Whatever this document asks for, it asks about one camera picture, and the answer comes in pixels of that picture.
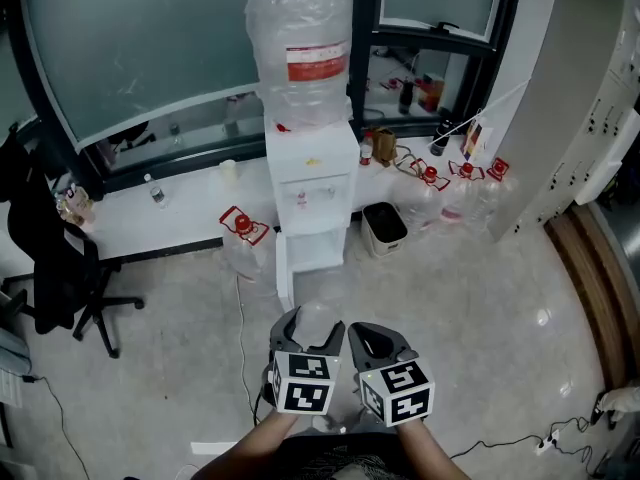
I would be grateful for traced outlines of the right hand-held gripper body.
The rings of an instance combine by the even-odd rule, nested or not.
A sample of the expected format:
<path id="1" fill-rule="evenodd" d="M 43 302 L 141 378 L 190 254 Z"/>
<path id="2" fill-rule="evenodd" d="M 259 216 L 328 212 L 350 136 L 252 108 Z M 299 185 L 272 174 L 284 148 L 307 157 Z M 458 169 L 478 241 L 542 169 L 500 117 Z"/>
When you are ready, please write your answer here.
<path id="1" fill-rule="evenodd" d="M 433 411 L 435 380 L 427 361 L 414 350 L 399 357 L 357 369 L 361 402 L 385 426 L 424 419 Z"/>

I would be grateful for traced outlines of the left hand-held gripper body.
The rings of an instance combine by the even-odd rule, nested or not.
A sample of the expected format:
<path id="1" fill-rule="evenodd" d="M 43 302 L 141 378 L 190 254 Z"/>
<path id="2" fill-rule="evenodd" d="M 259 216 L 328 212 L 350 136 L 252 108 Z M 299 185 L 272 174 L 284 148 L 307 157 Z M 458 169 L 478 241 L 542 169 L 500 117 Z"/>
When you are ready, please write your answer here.
<path id="1" fill-rule="evenodd" d="M 276 351 L 267 374 L 270 403 L 279 413 L 326 415 L 341 362 L 336 356 Z"/>

